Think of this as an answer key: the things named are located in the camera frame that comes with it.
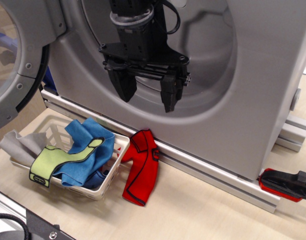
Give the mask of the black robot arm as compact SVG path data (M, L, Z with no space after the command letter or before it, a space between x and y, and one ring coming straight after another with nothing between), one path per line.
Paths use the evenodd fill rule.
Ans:
M167 44L180 27L176 8L167 0L111 0L110 19L119 42L102 44L104 68L119 97L128 102L137 90L136 77L160 82L161 100L172 112L190 80L189 58Z

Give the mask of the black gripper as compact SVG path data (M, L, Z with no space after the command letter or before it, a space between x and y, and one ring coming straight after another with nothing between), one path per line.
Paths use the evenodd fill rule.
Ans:
M105 68L119 97L129 102L137 91L135 76L160 80L161 100L165 112L172 112L182 97L183 84L189 73L187 56L171 49L167 44L168 35L164 17L153 17L142 25L119 22L119 42L102 44L99 52L104 55Z

